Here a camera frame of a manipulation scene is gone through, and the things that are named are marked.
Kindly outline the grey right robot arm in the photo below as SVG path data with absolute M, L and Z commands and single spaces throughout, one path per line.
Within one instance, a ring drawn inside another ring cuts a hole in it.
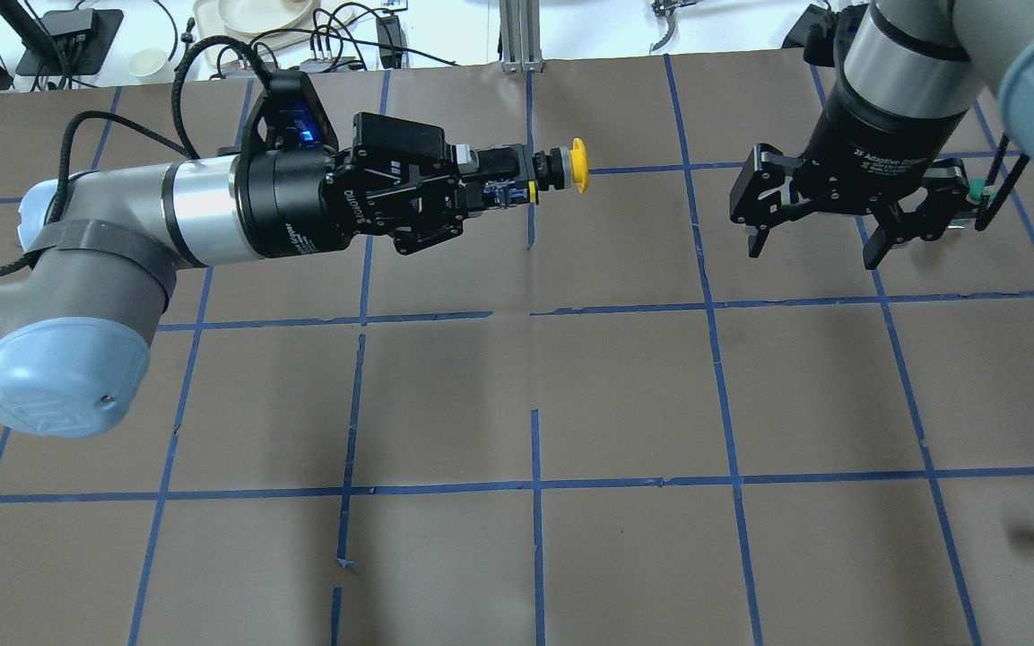
M 983 89 L 1021 162 L 1034 162 L 1034 1 L 870 1 L 858 12 L 809 34 L 837 79 L 803 154 L 757 144 L 731 188 L 752 258 L 776 226 L 814 213 L 873 218 L 866 269 L 959 220 L 986 229 L 1008 188 L 989 196 L 940 156 Z

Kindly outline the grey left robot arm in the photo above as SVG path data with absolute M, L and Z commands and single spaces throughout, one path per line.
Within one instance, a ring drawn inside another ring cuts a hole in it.
M 181 271 L 340 252 L 399 254 L 485 210 L 586 183 L 578 150 L 475 150 L 440 127 L 361 113 L 348 150 L 318 118 L 266 121 L 240 152 L 38 184 L 20 204 L 21 281 L 0 284 L 0 424 L 82 438 L 115 428 L 146 376 Z

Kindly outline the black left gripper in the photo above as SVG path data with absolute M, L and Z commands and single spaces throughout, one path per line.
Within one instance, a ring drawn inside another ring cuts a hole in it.
M 389 236 L 407 255 L 460 236 L 465 213 L 540 202 L 533 181 L 517 181 L 534 179 L 528 144 L 451 147 L 440 127 L 373 113 L 353 126 L 349 150 L 243 156 L 239 215 L 262 258 L 340 252 L 358 236 Z

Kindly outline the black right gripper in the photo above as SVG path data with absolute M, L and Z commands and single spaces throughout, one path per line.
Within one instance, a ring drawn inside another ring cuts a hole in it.
M 815 213 L 873 218 L 869 271 L 909 239 L 939 239 L 946 229 L 927 172 L 959 121 L 899 118 L 878 126 L 832 109 L 799 155 L 756 144 L 729 193 L 730 221 L 747 226 L 747 255 L 758 258 L 776 226 Z

